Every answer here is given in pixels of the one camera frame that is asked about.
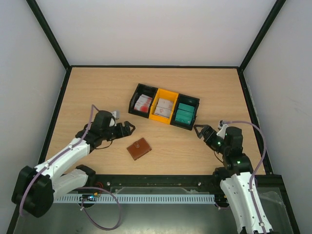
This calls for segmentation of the brown leather card holder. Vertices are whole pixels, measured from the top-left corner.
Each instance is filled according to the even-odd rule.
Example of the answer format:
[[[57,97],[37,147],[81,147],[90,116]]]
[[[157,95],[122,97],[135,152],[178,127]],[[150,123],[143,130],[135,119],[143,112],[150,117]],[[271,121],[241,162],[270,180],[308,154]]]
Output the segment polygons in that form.
[[[130,153],[133,160],[141,158],[151,150],[151,146],[143,137],[127,147],[127,151]]]

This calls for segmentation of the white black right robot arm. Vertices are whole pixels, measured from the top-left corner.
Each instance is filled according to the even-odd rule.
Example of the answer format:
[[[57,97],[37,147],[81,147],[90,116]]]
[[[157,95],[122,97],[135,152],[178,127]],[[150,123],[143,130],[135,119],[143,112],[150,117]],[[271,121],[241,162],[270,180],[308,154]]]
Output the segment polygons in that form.
[[[218,129],[194,125],[197,137],[222,155],[223,166],[213,173],[213,187],[226,196],[239,234],[273,234],[258,195],[252,163],[243,152],[242,130],[223,123]]]

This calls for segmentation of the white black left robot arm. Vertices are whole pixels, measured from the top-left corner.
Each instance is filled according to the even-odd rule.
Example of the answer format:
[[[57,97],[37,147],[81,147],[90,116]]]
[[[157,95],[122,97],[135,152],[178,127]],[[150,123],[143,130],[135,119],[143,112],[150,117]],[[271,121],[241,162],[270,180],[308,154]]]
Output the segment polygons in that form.
[[[67,170],[77,161],[99,149],[103,141],[128,137],[135,126],[128,121],[118,123],[119,112],[98,111],[91,113],[88,123],[59,153],[35,166],[25,166],[19,172],[11,201],[34,217],[47,213],[55,200],[68,192],[95,181],[95,171],[80,165]]]

